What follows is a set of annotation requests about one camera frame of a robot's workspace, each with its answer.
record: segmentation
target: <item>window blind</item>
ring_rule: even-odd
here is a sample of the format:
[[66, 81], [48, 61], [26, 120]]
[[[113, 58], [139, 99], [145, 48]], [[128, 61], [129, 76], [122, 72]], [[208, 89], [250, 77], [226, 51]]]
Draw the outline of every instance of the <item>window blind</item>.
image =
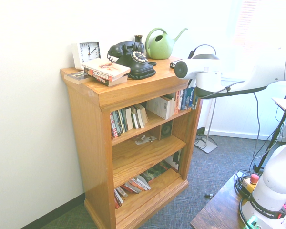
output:
[[243, 0], [233, 44], [241, 47], [238, 71], [251, 71], [262, 49], [286, 45], [286, 0]]

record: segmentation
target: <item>wooden bookshelf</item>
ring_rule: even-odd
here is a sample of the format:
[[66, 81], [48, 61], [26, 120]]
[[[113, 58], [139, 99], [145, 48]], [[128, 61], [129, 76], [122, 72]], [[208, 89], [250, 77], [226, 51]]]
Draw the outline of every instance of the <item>wooden bookshelf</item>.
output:
[[[97, 81], [77, 85], [64, 79], [75, 68], [61, 69], [67, 85], [77, 152], [85, 191], [85, 207], [100, 229], [134, 229], [141, 226], [187, 186], [187, 173], [202, 102], [197, 110], [180, 111], [164, 120], [147, 111], [145, 128], [132, 129], [111, 140], [110, 112], [187, 87], [169, 64], [178, 58], [155, 60], [157, 74], [143, 80], [106, 87]], [[172, 135], [137, 145], [132, 137], [174, 120]], [[115, 209], [114, 188], [182, 149], [179, 172], [171, 169], [150, 184], [151, 190], [130, 194]]]
[[137, 145], [124, 141], [112, 148], [114, 188], [148, 170], [186, 145], [175, 136]]

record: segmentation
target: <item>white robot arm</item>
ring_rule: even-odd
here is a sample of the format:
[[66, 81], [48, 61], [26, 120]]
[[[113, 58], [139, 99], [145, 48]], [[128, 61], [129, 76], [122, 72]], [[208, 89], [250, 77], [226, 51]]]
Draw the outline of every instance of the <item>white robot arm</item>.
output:
[[[286, 81], [286, 49], [265, 52], [250, 77], [228, 87], [221, 85], [220, 60], [211, 54], [179, 61], [175, 68], [178, 78], [196, 84], [195, 93], [202, 99], [261, 91], [268, 85]], [[252, 229], [286, 229], [286, 145], [271, 156], [264, 172], [242, 212]]]
[[191, 85], [196, 83], [196, 95], [204, 99], [258, 92], [272, 83], [286, 81], [286, 49], [264, 52], [250, 77], [230, 87], [221, 85], [220, 66], [215, 55], [200, 54], [193, 59], [179, 61], [174, 71], [178, 78], [193, 79]]

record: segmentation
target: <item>gray carpet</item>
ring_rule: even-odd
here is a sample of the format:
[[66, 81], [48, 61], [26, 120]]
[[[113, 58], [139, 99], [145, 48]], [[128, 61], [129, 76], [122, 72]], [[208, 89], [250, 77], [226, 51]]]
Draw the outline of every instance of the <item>gray carpet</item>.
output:
[[[218, 148], [210, 154], [194, 147], [188, 174], [189, 188], [150, 218], [140, 229], [190, 229], [192, 219], [209, 201], [204, 195], [216, 194], [236, 170], [249, 168], [255, 140], [218, 136], [212, 138], [218, 143]], [[259, 141], [258, 148], [263, 143], [264, 141]], [[96, 228], [83, 204], [43, 227], [43, 229]]]

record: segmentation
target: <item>watering can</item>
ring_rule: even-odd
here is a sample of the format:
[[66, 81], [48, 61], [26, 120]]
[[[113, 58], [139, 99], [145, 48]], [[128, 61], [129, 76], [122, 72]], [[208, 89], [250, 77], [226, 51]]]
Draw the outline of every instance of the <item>watering can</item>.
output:
[[[153, 32], [155, 32], [157, 30], [163, 31], [163, 34], [153, 38], [152, 41], [150, 42], [149, 46], [148, 46], [147, 44], [149, 41], [149, 37], [151, 36], [151, 34]], [[153, 29], [147, 35], [146, 42], [145, 42], [147, 55], [150, 58], [156, 59], [156, 60], [162, 60], [162, 59], [169, 58], [172, 54], [175, 42], [178, 40], [178, 38], [181, 36], [181, 34], [185, 30], [187, 30], [187, 28], [183, 29], [175, 39], [171, 39], [171, 38], [169, 38], [169, 36], [167, 35], [167, 33], [163, 29], [161, 29], [161, 28]]]

